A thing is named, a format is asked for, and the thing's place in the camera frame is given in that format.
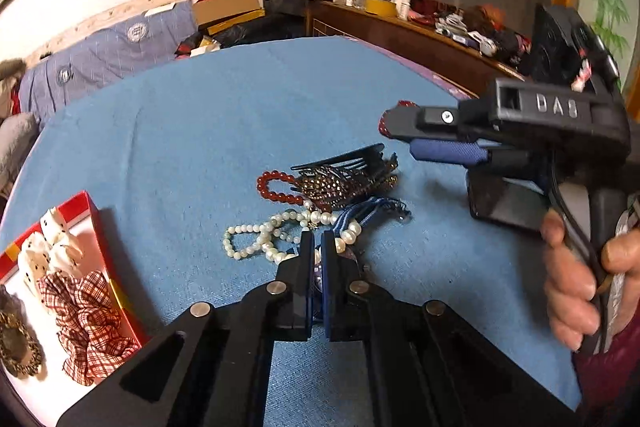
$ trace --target wooden shelf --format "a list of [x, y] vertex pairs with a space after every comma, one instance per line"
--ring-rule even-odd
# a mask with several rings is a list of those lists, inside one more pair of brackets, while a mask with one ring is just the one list
[[513, 68], [430, 28], [331, 2], [310, 3], [307, 33], [347, 35], [370, 42], [429, 68], [475, 95], [482, 94], [489, 82], [501, 76], [524, 80]]

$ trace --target finger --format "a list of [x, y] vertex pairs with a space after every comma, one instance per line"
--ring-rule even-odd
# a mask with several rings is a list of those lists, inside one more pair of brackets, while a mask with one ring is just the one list
[[540, 233], [550, 247], [562, 245], [562, 241], [564, 241], [564, 221], [554, 209], [546, 213], [542, 220]]
[[562, 322], [551, 309], [547, 309], [549, 315], [549, 326], [551, 331], [560, 342], [572, 351], [578, 351], [582, 345], [583, 334], [580, 331], [572, 330], [564, 322]]
[[579, 297], [563, 294], [549, 279], [545, 282], [545, 294], [550, 309], [572, 330], [593, 335], [600, 327], [600, 314], [593, 304]]
[[602, 249], [602, 266], [610, 273], [640, 279], [640, 230], [614, 237]]
[[613, 334], [620, 333], [625, 329], [631, 319], [634, 318], [638, 309], [638, 299], [640, 299], [640, 280], [633, 277], [625, 277], [625, 286], [620, 299], [620, 309], [613, 324]]
[[546, 248], [546, 273], [561, 293], [590, 301], [596, 293], [596, 280], [586, 264], [578, 261], [566, 246]]

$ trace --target white figurine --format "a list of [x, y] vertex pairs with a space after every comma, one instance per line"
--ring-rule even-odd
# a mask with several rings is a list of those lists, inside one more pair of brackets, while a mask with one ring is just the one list
[[76, 250], [76, 252], [71, 252], [69, 248], [66, 248], [70, 258], [76, 263], [82, 261], [84, 254], [80, 248], [78, 238], [69, 232], [65, 218], [62, 217], [62, 214], [55, 206], [47, 210], [47, 213], [42, 216], [40, 226], [42, 227], [42, 233], [45, 239], [52, 247], [55, 247], [55, 245], [63, 245], [72, 248]]
[[33, 232], [22, 244], [22, 250], [33, 250], [36, 252], [44, 252], [49, 256], [51, 245], [40, 232]]
[[82, 277], [82, 273], [78, 269], [78, 263], [81, 260], [81, 256], [78, 257], [79, 250], [56, 243], [51, 248], [50, 260], [49, 260], [49, 273], [62, 272], [76, 279]]
[[68, 232], [65, 218], [55, 206], [47, 210], [46, 214], [40, 218], [40, 226], [44, 238], [50, 245], [58, 242], [58, 236], [61, 233]]
[[42, 295], [36, 282], [49, 272], [49, 257], [44, 251], [21, 250], [18, 254], [18, 269], [24, 277], [24, 283], [33, 296], [42, 301]]

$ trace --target blue tablecloth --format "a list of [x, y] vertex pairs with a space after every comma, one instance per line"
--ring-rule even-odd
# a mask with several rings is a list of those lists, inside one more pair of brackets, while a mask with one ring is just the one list
[[[224, 305], [273, 278], [274, 264], [231, 260], [221, 243], [228, 226], [286, 208], [259, 197], [261, 172], [383, 141], [398, 153], [394, 195], [414, 218], [364, 232], [372, 279], [398, 299], [444, 300], [575, 407], [570, 353], [546, 321], [542, 242], [473, 220], [463, 168], [415, 162], [406, 144], [380, 136], [380, 115], [403, 99], [455, 104], [345, 38], [239, 46], [146, 71], [50, 120], [14, 188], [1, 246], [87, 190], [124, 290], [154, 332], [195, 301]], [[318, 328], [306, 344], [276, 344], [265, 425], [372, 425], [361, 346], [329, 344]]]

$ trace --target gray pillow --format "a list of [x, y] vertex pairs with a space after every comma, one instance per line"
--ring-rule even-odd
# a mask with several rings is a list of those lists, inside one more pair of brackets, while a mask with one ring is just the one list
[[30, 112], [14, 114], [0, 125], [0, 189], [15, 181], [38, 137], [38, 124]]

